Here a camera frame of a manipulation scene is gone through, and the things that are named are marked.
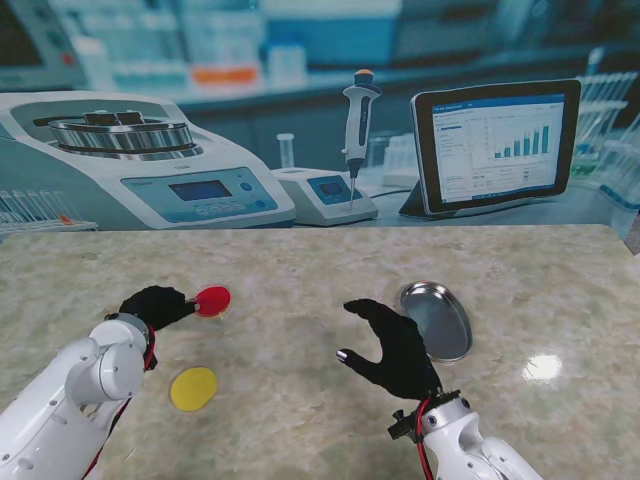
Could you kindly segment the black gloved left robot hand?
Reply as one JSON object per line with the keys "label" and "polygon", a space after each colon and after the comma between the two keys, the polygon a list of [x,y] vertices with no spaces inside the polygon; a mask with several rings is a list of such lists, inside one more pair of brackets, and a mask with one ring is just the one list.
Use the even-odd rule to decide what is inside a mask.
{"label": "black gloved left robot hand", "polygon": [[136,316],[154,331],[194,314],[195,303],[172,287],[150,286],[126,299],[118,312]]}

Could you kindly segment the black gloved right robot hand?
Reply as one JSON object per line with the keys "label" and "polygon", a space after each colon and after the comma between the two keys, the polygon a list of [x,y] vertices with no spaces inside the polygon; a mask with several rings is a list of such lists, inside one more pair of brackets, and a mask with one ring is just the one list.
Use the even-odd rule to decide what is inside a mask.
{"label": "black gloved right robot hand", "polygon": [[412,319],[372,299],[351,300],[343,307],[368,322],[379,340],[382,357],[375,363],[353,350],[340,349],[336,357],[341,363],[401,399],[424,400],[442,388]]}

